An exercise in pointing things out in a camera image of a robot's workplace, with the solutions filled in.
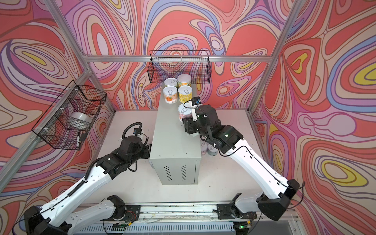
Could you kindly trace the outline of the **yellow label can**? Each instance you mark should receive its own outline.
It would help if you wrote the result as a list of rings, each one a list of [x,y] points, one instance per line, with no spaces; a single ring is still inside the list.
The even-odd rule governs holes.
[[[179,101],[185,103],[193,98],[193,89],[191,86],[184,85],[179,87]]]

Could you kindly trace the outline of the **can mid column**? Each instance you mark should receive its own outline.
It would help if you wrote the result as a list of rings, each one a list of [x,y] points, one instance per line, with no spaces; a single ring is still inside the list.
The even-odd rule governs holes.
[[[178,100],[178,90],[173,86],[166,86],[163,89],[164,100],[167,104],[174,104]]]

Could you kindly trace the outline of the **orange label can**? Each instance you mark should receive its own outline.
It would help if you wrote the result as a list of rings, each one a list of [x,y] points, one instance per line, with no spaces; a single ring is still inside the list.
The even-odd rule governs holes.
[[[178,87],[191,86],[192,77],[189,74],[183,73],[177,77]]]

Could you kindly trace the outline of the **green label can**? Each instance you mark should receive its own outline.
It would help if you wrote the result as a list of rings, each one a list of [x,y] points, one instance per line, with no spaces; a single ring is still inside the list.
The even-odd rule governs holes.
[[[176,78],[173,78],[173,77],[167,78],[164,81],[164,85],[166,87],[171,86],[171,87],[178,88],[178,80]]]

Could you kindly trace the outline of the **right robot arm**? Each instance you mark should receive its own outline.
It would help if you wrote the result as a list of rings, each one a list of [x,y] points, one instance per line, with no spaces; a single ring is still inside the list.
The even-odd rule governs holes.
[[[200,139],[218,150],[222,157],[237,162],[260,186],[261,192],[250,196],[237,194],[234,207],[237,212],[257,212],[278,221],[288,210],[292,198],[303,186],[294,179],[287,179],[275,171],[248,144],[233,126],[223,125],[216,110],[210,105],[187,101],[184,108],[191,110],[191,117],[184,117],[185,132],[198,134]]]

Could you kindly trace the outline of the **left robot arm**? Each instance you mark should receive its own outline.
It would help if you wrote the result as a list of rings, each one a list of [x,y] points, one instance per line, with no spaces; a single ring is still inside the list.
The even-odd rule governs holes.
[[[122,138],[120,147],[94,160],[84,177],[66,192],[41,207],[32,206],[24,213],[28,235],[73,235],[79,230],[101,220],[122,220],[128,209],[116,195],[101,203],[76,212],[90,195],[125,171],[137,165],[139,159],[150,157],[151,144],[140,136]]]

